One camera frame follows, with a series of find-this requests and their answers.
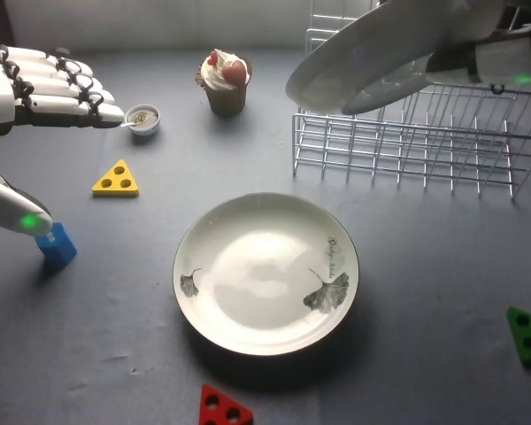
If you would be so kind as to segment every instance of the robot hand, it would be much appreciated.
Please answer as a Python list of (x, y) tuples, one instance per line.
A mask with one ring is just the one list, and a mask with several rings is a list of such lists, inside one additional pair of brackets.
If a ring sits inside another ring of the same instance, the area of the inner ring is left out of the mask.
[[(0, 44), (0, 135), (27, 124), (113, 128), (123, 120), (114, 97), (67, 50), (46, 54)], [(51, 225), (39, 201), (0, 175), (0, 227), (38, 236)]]

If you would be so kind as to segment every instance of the metal wire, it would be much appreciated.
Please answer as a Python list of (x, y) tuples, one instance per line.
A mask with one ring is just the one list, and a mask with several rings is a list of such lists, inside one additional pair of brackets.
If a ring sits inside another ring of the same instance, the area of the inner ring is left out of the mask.
[[(307, 55), (356, 19), (345, 0), (338, 14), (318, 13), (318, 1), (311, 3)], [(299, 110), (292, 155), (294, 175), (299, 165), (312, 164), (321, 167), (321, 178), (329, 168), (345, 170), (346, 181), (350, 171), (364, 170), (372, 182), (378, 172), (394, 174), (397, 185), (422, 178), (424, 189), (448, 180), (452, 193), (463, 182), (474, 183), (479, 196), (496, 185), (514, 199), (531, 173), (531, 88), (495, 95), (490, 87), (436, 84), (368, 114)]]

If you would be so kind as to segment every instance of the red triangle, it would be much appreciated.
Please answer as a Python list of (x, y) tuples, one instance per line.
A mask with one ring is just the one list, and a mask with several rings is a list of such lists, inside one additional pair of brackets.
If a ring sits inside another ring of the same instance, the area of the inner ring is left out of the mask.
[(250, 410), (212, 386), (203, 385), (198, 425), (252, 425), (253, 423), (254, 415)]

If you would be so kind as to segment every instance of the white frosting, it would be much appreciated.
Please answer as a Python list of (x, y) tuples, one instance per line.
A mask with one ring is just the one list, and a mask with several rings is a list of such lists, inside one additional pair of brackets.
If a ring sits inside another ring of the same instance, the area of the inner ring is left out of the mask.
[(232, 65), (236, 60), (239, 60), (243, 63), (244, 68), (246, 68), (246, 84), (250, 81), (250, 74), (248, 73), (248, 66), (246, 62), (238, 58), (236, 55), (226, 53), (222, 50), (215, 49), (219, 55), (219, 60), (216, 66), (208, 64), (210, 56), (204, 60), (203, 65), (201, 66), (201, 76), (203, 77), (204, 82), (213, 90), (234, 90), (237, 87), (229, 82), (226, 82), (222, 76), (222, 68), (225, 66)]

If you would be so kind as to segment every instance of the tabletop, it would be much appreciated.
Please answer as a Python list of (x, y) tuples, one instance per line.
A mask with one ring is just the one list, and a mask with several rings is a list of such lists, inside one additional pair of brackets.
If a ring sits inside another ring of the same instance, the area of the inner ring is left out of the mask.
[[(122, 109), (154, 104), (149, 140), (127, 128), (18, 127), (0, 138), (0, 174), (61, 221), (78, 250), (48, 274), (33, 238), (0, 229), (0, 425), (198, 421), (209, 383), (261, 424), (531, 424), (531, 370), (505, 312), (531, 312), (531, 176), (452, 197), (368, 174), (348, 182), (291, 167), (284, 87), (293, 50), (244, 52), (247, 104), (217, 120), (195, 72), (206, 53), (85, 57)], [(123, 158), (141, 195), (91, 187)], [(361, 279), (344, 322), (309, 349), (275, 358), (225, 352), (183, 318), (173, 258), (215, 205), (281, 192), (328, 209), (349, 231)]]

